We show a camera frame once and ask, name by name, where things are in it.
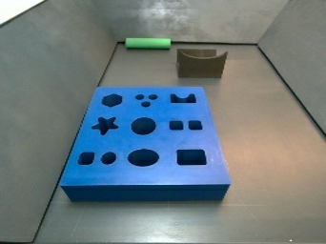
star-shaped hole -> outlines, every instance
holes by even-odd
[[[109,119],[99,117],[97,124],[92,126],[92,129],[99,130],[100,134],[104,135],[108,130],[115,130],[119,128],[119,126],[115,124],[115,120],[116,117],[112,117]]]

gray wall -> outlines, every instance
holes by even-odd
[[[258,46],[326,132],[326,1],[291,0]]]
[[[0,29],[0,241],[32,241],[116,41],[88,0]]]
[[[119,41],[256,43],[287,0],[96,0]]]

green cylinder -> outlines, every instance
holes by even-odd
[[[171,47],[171,39],[168,39],[168,38],[125,38],[125,47],[128,49],[167,50]]]

shape sorter board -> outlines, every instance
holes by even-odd
[[[203,88],[97,88],[60,186],[71,201],[223,199],[231,184]]]

square hole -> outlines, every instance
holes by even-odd
[[[169,130],[183,130],[183,122],[181,121],[169,121]]]
[[[206,165],[204,150],[176,150],[177,165]]]
[[[80,165],[91,165],[95,161],[95,153],[93,152],[81,152],[77,159],[77,164]]]
[[[188,121],[188,129],[189,130],[202,130],[203,129],[202,121],[189,120]]]

